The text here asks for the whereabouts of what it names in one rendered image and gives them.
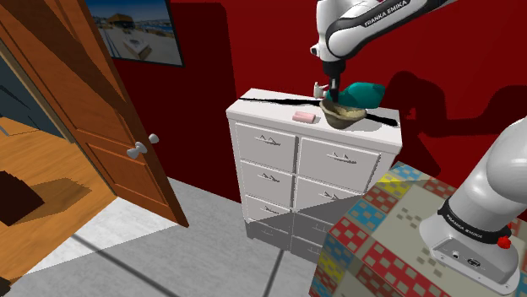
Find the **teal rounded object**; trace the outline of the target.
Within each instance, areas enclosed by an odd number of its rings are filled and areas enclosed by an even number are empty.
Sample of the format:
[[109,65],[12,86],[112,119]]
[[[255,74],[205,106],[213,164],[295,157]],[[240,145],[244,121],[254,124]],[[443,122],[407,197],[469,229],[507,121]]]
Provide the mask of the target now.
[[355,82],[340,92],[338,103],[359,109],[375,109],[380,106],[385,89],[381,84]]

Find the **brown wooden door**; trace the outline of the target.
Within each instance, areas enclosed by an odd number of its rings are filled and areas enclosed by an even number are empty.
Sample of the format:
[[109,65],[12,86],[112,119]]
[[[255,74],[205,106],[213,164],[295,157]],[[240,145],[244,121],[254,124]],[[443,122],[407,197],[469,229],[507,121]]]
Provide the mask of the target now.
[[115,195],[188,225],[84,0],[0,0],[0,40]]

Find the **beige bowl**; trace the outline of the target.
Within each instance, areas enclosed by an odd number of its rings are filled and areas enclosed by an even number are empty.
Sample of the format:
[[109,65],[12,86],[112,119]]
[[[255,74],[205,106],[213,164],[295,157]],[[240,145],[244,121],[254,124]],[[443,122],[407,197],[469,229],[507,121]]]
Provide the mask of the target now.
[[367,115],[365,109],[339,105],[332,100],[321,100],[319,107],[322,109],[327,123],[335,129],[346,129]]

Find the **white chest of drawers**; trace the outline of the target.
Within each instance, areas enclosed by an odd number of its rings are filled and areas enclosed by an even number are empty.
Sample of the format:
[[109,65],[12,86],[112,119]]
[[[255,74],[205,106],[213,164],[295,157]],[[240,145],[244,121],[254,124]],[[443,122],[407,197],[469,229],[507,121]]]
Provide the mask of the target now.
[[[313,123],[292,119],[313,113]],[[326,234],[402,148],[399,112],[331,127],[314,98],[250,89],[226,110],[247,235],[317,262]]]

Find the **framed wall picture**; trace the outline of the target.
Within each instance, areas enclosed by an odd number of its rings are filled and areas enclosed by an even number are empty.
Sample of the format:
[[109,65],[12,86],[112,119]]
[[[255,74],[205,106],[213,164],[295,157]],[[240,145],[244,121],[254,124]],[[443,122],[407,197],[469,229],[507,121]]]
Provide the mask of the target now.
[[181,67],[169,0],[85,0],[110,56]]

